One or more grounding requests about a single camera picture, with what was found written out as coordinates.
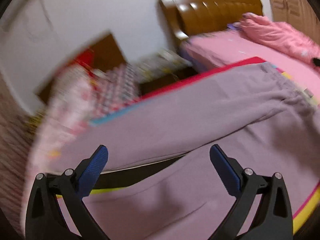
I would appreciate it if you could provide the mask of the brown patterned curtain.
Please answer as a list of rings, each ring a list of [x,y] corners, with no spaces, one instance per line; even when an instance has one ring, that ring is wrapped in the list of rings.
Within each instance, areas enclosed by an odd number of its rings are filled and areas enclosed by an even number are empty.
[[[28,134],[28,118],[1,77],[1,209],[11,224],[20,223],[33,183],[28,169],[34,136]]]

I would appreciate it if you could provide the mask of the floral pink white blanket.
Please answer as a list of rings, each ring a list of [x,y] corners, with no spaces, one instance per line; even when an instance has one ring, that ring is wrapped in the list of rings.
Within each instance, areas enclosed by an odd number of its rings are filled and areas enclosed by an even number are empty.
[[[85,129],[93,106],[88,71],[79,64],[62,70],[54,81],[44,119],[36,130],[28,156],[20,218],[22,232],[25,232],[27,205],[36,175],[48,173],[49,164],[61,155],[61,148]]]

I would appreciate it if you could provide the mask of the plaid red white pillow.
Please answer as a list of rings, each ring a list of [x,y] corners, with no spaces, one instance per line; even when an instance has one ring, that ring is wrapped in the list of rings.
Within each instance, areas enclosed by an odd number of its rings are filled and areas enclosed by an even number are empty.
[[[94,84],[95,109],[93,116],[102,118],[117,112],[135,102],[139,98],[135,68],[130,64],[108,70],[98,77]]]

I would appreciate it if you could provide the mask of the dark brown wooden headboard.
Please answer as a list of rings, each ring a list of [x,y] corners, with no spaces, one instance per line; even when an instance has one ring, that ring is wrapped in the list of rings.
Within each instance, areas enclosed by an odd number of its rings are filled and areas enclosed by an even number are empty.
[[[89,46],[84,48],[84,50],[86,49],[94,51],[94,69],[99,69],[102,72],[106,72],[127,63],[120,46],[118,46],[116,39],[110,31],[106,32],[103,36],[96,38]],[[48,103],[50,91],[52,90],[55,78],[63,70],[74,64],[74,58],[69,59],[58,66],[58,68],[54,70],[53,75],[48,80],[44,81],[44,84],[40,85],[35,92],[36,96],[44,104]]]

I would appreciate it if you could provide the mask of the pink bed sheet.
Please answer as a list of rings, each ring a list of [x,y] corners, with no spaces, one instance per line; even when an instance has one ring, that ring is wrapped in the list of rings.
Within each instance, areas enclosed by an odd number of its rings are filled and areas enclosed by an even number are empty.
[[[286,72],[302,88],[319,98],[319,73],[311,66],[272,48],[257,44],[235,30],[193,36],[180,45],[181,54],[195,62],[199,72],[259,57]]]

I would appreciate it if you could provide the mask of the pink quilt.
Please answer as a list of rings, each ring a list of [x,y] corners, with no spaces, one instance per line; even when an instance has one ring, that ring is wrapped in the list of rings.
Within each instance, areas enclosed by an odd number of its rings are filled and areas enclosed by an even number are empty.
[[[319,68],[319,44],[286,22],[273,22],[252,12],[233,25],[252,41]]]

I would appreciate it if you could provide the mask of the cluttered nightstand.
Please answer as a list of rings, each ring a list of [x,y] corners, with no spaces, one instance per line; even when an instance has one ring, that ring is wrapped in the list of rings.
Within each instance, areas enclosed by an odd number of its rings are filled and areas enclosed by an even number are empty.
[[[140,95],[172,85],[199,72],[194,65],[171,50],[161,50],[133,63]]]

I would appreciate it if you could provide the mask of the light wooden wardrobe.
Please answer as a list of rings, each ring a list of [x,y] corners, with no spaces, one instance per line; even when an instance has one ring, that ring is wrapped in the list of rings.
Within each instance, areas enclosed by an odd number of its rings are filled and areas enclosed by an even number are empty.
[[[270,0],[274,22],[286,22],[319,43],[319,19],[307,0]]]

